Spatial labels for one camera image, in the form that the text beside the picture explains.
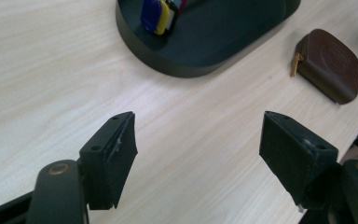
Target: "zipper pull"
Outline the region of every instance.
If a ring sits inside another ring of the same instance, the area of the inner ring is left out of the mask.
[[[304,56],[302,56],[300,53],[295,54],[295,58],[293,59],[292,63],[292,71],[290,72],[290,77],[296,76],[298,63],[303,62],[304,60]]]

